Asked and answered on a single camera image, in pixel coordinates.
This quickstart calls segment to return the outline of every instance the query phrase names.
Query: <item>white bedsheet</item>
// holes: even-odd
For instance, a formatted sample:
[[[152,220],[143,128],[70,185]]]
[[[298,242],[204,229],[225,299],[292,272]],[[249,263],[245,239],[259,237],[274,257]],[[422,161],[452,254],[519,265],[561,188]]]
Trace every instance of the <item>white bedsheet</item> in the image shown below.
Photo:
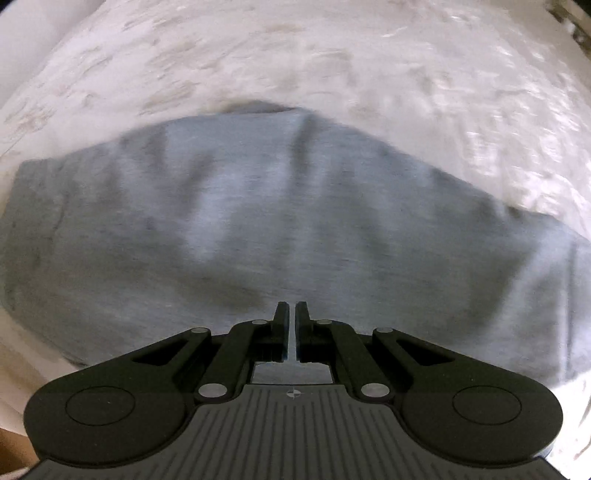
[[[374,134],[591,239],[591,64],[540,2],[499,5],[107,0],[0,109],[0,209],[24,160],[259,99]],[[0,426],[22,432],[28,396],[73,367],[0,320]],[[554,391],[565,424],[550,460],[587,480],[591,375]]]

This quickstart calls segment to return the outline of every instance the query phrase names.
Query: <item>folded fabric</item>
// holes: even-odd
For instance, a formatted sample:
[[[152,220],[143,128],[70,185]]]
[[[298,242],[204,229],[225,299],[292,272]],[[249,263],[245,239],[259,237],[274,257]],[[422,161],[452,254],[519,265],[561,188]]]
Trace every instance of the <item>folded fabric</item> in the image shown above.
[[[302,109],[24,163],[0,234],[5,308],[82,364],[306,300],[549,386],[591,366],[587,240]]]

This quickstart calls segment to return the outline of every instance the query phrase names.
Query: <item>wooden surface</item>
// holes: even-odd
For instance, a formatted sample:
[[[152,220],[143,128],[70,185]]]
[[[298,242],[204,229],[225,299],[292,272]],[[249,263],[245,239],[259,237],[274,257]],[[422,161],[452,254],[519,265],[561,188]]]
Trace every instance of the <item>wooden surface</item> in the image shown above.
[[[37,463],[37,455],[27,437],[0,429],[0,475]]]

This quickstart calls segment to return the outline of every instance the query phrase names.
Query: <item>gray cloth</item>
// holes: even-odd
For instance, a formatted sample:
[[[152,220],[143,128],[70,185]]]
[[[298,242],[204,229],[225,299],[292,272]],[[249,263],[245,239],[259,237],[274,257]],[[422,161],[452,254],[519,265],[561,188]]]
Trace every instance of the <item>gray cloth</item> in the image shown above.
[[[591,367],[587,240],[300,109],[25,163],[0,232],[5,307],[84,364],[306,300],[548,386]]]

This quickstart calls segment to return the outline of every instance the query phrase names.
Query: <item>white fabric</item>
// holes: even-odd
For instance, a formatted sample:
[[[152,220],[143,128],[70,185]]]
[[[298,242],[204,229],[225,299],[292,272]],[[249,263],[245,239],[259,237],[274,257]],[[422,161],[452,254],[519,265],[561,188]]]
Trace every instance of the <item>white fabric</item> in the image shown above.
[[[591,239],[590,82],[535,1],[107,0],[0,109],[0,210],[24,160],[259,99],[374,134]],[[556,390],[551,460],[572,480],[591,471],[590,382]]]
[[[0,107],[104,0],[16,0],[0,15]]]

